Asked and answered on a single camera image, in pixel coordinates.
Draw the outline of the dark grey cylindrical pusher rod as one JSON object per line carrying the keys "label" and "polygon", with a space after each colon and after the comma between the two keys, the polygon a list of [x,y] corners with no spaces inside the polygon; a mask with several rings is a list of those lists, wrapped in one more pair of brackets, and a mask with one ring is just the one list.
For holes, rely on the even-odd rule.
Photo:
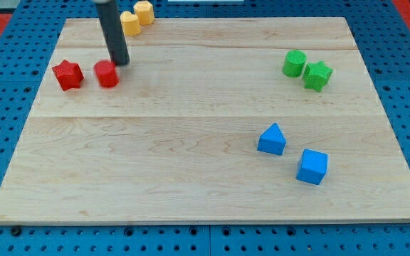
{"label": "dark grey cylindrical pusher rod", "polygon": [[98,13],[102,33],[111,61],[116,65],[128,65],[130,56],[120,22],[116,0],[93,0]]}

